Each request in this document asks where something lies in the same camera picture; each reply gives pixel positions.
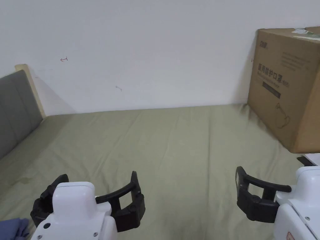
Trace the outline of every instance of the cardboard box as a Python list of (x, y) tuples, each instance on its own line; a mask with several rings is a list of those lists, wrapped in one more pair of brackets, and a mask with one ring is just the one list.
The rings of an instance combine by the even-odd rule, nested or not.
[(260, 29), (248, 104), (292, 153), (320, 152), (320, 27)]

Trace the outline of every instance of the wall mark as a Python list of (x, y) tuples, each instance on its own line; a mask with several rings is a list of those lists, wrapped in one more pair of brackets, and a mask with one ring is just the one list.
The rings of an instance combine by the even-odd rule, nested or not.
[(119, 88), (118, 86), (116, 86), (117, 89), (120, 89), (120, 91), (122, 91), (122, 88)]

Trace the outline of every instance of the blue cloth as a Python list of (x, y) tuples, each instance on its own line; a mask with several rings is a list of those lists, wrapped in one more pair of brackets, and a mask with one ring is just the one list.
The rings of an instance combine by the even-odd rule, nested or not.
[(0, 240), (24, 240), (29, 235), (28, 224), (26, 218), (0, 221)]

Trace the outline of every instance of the green bed sheet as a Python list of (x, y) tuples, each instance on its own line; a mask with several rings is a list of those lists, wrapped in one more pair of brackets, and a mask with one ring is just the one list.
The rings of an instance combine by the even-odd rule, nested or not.
[(146, 212), (118, 239), (272, 239), (273, 224), (252, 222), (237, 207), (235, 169), (294, 184), (296, 156), (247, 105), (50, 116), (0, 160), (0, 220), (31, 219), (33, 201), (61, 174), (103, 195), (134, 170)]

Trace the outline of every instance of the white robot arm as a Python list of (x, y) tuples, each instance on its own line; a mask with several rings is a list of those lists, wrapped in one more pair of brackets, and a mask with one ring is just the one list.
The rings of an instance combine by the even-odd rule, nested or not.
[[(278, 185), (236, 170), (237, 205), (252, 221), (274, 223), (276, 240), (320, 240), (320, 167), (296, 172), (297, 185)], [(249, 184), (264, 189), (262, 198), (248, 192)]]
[[(145, 212), (136, 172), (131, 182), (111, 194), (95, 197), (90, 182), (68, 182), (61, 175), (35, 201), (31, 217), (37, 226), (31, 240), (116, 240), (117, 233), (140, 225)], [(121, 209), (119, 198), (131, 192)]]

